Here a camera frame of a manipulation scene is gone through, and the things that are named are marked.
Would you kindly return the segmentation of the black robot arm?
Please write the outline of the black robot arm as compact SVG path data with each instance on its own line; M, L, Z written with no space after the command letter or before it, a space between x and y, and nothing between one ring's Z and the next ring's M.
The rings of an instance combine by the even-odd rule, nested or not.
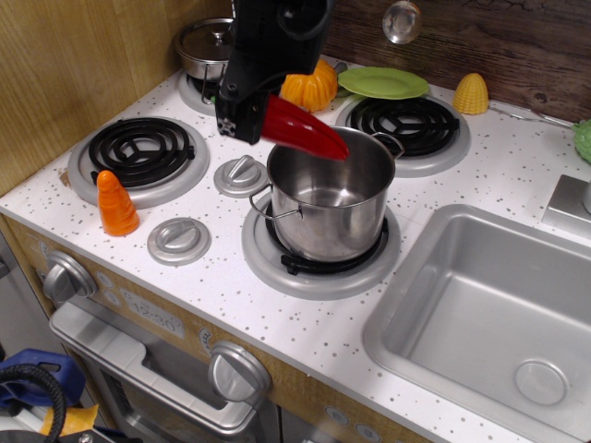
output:
M326 41L333 1L240 1L234 42L215 95L218 131L253 145L300 144L303 112L279 98L289 75L313 73Z

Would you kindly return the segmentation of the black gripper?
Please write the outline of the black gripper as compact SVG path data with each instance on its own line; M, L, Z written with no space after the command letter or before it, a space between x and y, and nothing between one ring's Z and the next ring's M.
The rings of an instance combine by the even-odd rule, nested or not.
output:
M248 144L302 144L320 133L307 129L311 118L278 92L288 75L315 70L333 8L333 1L237 3L234 44L215 95L221 135Z

